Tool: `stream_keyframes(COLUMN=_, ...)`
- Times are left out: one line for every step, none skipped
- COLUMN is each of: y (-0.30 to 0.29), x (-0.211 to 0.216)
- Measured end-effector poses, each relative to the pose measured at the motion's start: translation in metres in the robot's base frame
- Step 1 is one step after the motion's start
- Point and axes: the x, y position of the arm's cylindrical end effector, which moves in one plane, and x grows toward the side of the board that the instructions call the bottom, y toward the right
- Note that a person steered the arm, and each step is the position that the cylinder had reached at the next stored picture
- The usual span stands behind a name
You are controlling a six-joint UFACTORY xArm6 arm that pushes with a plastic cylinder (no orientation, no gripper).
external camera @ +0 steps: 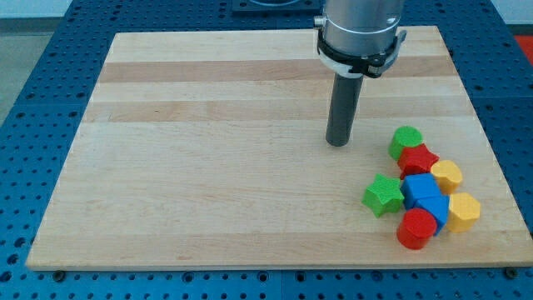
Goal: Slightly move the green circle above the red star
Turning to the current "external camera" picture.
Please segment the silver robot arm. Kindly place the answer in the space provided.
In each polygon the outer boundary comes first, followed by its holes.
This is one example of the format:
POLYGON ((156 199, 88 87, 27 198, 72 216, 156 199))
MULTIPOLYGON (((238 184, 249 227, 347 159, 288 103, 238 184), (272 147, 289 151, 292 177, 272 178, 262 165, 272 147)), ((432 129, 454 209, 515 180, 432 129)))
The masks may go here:
POLYGON ((314 17, 319 59, 344 78, 378 78, 398 58, 403 0, 326 0, 314 17))

